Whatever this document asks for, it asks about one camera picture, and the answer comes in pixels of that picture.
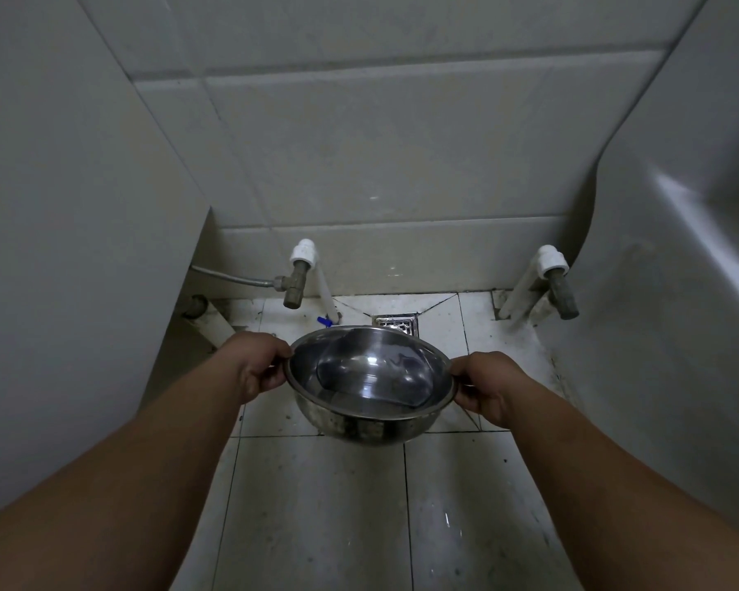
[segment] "white appliance side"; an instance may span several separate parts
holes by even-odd
[[[540,327],[575,403],[739,527],[739,0],[709,0],[604,152]]]
[[[0,0],[0,507],[135,413],[207,211],[76,0]]]

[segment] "person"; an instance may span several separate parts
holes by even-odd
[[[239,333],[136,418],[0,512],[0,589],[167,589],[239,408],[287,344]],[[739,589],[739,532],[500,352],[453,361],[456,402],[512,431],[582,585]]]

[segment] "forearm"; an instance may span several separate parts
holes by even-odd
[[[166,589],[238,415],[228,368],[197,367],[0,513],[0,589]]]
[[[509,426],[587,589],[739,589],[739,533],[526,378]]]

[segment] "metal drain grate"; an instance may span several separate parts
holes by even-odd
[[[405,315],[375,315],[372,318],[372,325],[378,325],[382,328],[399,329],[408,336],[418,338],[418,316],[415,313]]]

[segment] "metal basin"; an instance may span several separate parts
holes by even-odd
[[[450,361],[398,330],[326,328],[299,338],[285,362],[296,403],[326,435],[367,445],[424,433],[454,398]]]

